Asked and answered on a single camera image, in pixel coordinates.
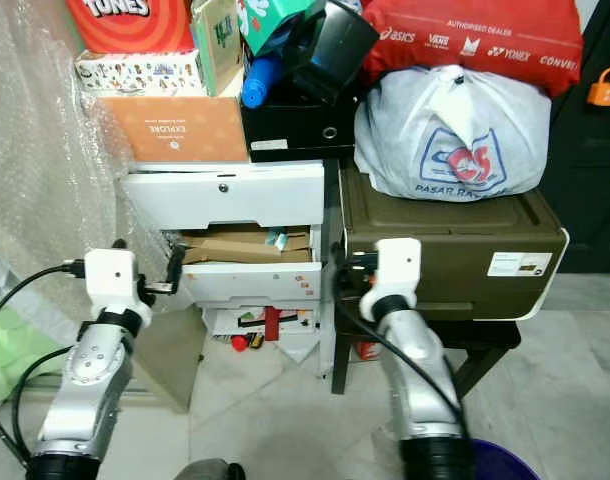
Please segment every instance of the white plastic bag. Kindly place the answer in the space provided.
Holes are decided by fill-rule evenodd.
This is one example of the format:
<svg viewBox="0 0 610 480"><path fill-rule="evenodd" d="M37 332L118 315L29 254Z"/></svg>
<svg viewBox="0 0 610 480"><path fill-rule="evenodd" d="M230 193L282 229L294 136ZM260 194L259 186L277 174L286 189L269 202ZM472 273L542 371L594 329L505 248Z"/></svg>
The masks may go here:
<svg viewBox="0 0 610 480"><path fill-rule="evenodd" d="M355 161L396 197L470 202L538 185L551 101L457 65L393 72L358 108Z"/></svg>

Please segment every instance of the tiled floor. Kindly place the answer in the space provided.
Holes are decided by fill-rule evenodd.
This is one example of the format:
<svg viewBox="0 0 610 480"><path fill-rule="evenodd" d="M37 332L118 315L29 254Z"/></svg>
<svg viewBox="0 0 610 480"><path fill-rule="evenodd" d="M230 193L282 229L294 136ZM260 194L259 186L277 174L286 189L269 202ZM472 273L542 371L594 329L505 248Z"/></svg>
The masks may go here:
<svg viewBox="0 0 610 480"><path fill-rule="evenodd" d="M554 289L550 308L567 294L578 301L575 281ZM594 311L575 305L523 322L523 343L468 395L467 412L475 436L517 453L543 480L610 480L610 311L596 311L610 298ZM271 344L236 354L215 341L204 355L190 415L128 402L103 480L171 480L187 461L213 456L242 463L250 480L401 478L378 363L353 365L346 394L332 396L315 356L296 365ZM40 402L25 408L28 432L43 412ZM0 446L0 479L21 478Z"/></svg>

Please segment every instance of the stool leg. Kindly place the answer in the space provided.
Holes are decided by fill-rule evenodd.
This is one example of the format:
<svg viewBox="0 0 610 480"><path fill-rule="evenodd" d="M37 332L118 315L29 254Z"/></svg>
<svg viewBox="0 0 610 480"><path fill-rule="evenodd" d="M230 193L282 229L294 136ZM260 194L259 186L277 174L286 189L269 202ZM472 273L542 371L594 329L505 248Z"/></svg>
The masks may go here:
<svg viewBox="0 0 610 480"><path fill-rule="evenodd" d="M481 378L507 353L504 348L468 350L467 360L454 375L456 395L463 398Z"/></svg>
<svg viewBox="0 0 610 480"><path fill-rule="evenodd" d="M349 349L352 342L345 335L336 335L336 348L334 350L334 369L332 371L332 393L343 395L345 393L345 380L349 366Z"/></svg>

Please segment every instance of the open drawer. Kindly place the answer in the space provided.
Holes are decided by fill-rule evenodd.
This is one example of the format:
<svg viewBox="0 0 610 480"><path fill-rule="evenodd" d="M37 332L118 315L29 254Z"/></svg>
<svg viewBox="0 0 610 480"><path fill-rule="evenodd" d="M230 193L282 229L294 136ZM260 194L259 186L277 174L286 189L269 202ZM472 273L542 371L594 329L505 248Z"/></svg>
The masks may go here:
<svg viewBox="0 0 610 480"><path fill-rule="evenodd" d="M138 173L122 183L141 217L161 230L210 223L262 227L323 223L323 165L245 164L212 171Z"/></svg>
<svg viewBox="0 0 610 480"><path fill-rule="evenodd" d="M311 262L185 265L182 282L204 308L314 308L321 298L320 225L310 228L310 248Z"/></svg>

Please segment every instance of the white label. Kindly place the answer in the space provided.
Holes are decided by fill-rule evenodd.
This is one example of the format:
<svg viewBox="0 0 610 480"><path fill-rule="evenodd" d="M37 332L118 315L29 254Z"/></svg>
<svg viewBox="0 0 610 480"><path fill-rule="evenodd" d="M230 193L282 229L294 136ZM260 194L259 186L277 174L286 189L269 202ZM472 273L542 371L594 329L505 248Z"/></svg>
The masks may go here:
<svg viewBox="0 0 610 480"><path fill-rule="evenodd" d="M252 150L287 150L287 139L260 140L252 142Z"/></svg>
<svg viewBox="0 0 610 480"><path fill-rule="evenodd" d="M551 253L494 252L488 277L542 277Z"/></svg>

